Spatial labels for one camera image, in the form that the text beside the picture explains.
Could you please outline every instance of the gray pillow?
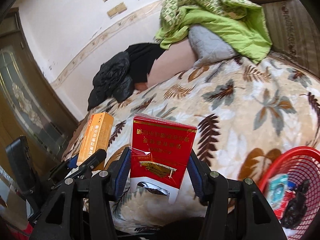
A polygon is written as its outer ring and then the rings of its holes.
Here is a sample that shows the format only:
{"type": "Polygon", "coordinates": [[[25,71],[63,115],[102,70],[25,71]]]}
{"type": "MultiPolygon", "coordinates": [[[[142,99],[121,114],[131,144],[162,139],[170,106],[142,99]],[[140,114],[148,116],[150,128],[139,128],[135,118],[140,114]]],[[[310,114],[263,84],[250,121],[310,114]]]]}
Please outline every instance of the gray pillow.
{"type": "Polygon", "coordinates": [[[217,34],[201,25],[192,25],[189,28],[191,47],[198,55],[194,68],[212,64],[239,55],[228,43],[217,34]]]}

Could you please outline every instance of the wooden door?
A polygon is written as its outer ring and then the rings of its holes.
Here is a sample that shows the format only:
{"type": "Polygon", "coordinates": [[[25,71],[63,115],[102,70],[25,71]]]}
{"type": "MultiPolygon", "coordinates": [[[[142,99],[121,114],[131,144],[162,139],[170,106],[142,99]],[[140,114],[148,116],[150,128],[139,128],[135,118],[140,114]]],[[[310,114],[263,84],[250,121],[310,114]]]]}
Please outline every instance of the wooden door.
{"type": "Polygon", "coordinates": [[[40,174],[56,165],[77,121],[40,72],[25,41],[17,10],[0,24],[0,166],[11,176],[5,146],[28,138],[40,174]]]}

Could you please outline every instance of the silver screw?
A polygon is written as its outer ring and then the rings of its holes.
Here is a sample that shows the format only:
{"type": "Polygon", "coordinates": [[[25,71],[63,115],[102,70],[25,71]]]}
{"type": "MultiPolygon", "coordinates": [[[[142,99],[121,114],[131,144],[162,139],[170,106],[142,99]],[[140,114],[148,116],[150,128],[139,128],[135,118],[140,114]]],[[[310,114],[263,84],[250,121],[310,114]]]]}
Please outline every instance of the silver screw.
{"type": "Polygon", "coordinates": [[[70,185],[73,182],[73,178],[67,178],[64,183],[70,185]]]}
{"type": "Polygon", "coordinates": [[[248,184],[248,185],[251,185],[251,184],[253,183],[253,180],[250,179],[250,178],[245,178],[245,179],[244,179],[244,182],[245,182],[246,184],[248,184]]]}
{"type": "Polygon", "coordinates": [[[107,171],[100,171],[100,172],[99,172],[99,176],[100,176],[100,177],[108,176],[108,172],[107,172],[107,171]]]}
{"type": "Polygon", "coordinates": [[[219,176],[219,173],[217,171],[211,171],[210,176],[213,178],[217,178],[219,176]]]}

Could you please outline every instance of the lime green fabric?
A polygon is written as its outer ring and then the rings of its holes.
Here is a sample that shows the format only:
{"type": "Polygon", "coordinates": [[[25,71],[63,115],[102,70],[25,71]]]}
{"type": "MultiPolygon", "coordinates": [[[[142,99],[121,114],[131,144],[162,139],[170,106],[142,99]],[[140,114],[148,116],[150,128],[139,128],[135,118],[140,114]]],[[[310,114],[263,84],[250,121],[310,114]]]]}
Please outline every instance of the lime green fabric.
{"type": "Polygon", "coordinates": [[[255,64],[266,57],[272,45],[263,8],[247,0],[166,0],[160,19],[156,38],[162,40],[163,49],[184,39],[192,24],[216,33],[255,64]]]}

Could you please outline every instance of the wallpaper border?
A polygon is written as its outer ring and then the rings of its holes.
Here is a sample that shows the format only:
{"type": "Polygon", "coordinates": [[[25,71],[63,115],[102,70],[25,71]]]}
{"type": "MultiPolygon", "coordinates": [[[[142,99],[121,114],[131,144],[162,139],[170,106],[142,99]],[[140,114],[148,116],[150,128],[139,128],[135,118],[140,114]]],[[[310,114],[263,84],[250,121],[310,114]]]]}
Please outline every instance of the wallpaper border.
{"type": "Polygon", "coordinates": [[[77,68],[77,66],[84,61],[92,52],[94,52],[100,45],[116,35],[119,31],[124,28],[148,17],[161,10],[162,3],[164,0],[155,1],[149,5],[140,8],[137,11],[132,12],[121,20],[117,21],[101,34],[91,40],[61,71],[55,81],[51,82],[50,85],[53,89],[59,88],[66,78],[77,68]]]}

